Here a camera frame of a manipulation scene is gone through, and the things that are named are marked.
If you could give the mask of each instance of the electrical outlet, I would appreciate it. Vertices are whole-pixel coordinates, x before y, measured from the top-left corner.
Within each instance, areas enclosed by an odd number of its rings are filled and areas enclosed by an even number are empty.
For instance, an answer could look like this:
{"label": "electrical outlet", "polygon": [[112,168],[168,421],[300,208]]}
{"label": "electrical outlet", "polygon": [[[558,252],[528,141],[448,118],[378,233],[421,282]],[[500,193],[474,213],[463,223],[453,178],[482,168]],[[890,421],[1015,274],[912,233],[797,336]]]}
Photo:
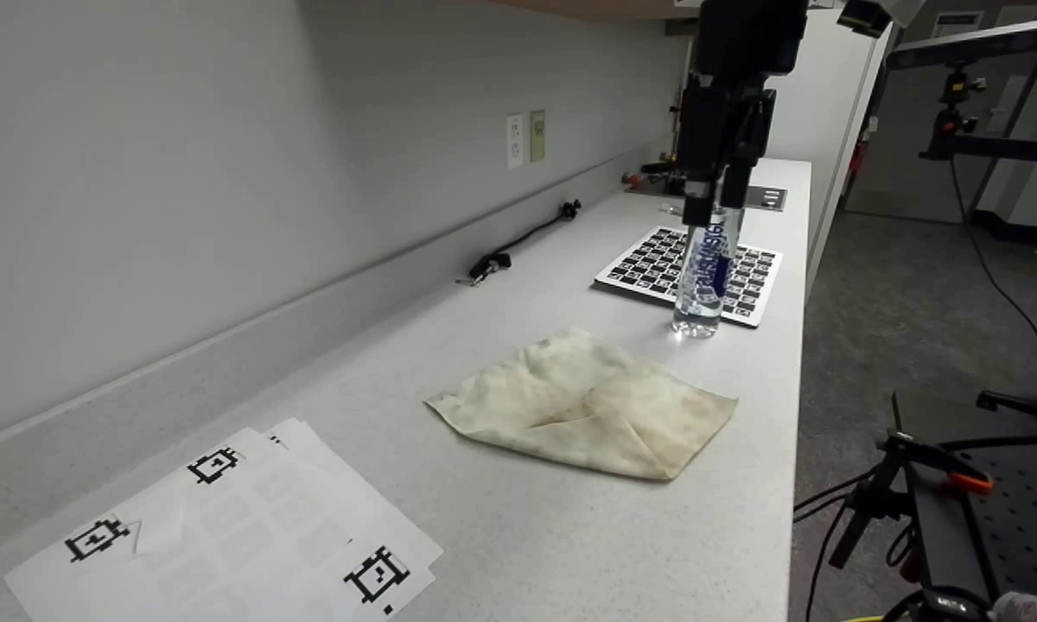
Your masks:
{"label": "electrical outlet", "polygon": [[545,162],[549,154],[549,118],[545,111],[534,111],[526,118],[526,162]]}
{"label": "electrical outlet", "polygon": [[526,165],[526,112],[507,112],[505,141],[507,141],[507,168]]}

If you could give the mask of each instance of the crumpled cloth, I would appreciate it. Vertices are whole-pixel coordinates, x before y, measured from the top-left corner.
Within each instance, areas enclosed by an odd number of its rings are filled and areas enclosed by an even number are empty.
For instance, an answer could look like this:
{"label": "crumpled cloth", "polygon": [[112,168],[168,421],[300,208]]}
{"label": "crumpled cloth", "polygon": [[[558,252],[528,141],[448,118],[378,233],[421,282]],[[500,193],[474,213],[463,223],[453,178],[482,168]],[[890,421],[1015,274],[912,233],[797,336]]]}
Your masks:
{"label": "crumpled cloth", "polygon": [[636,479],[674,479],[734,418],[720,397],[598,344],[536,343],[428,407],[463,438]]}

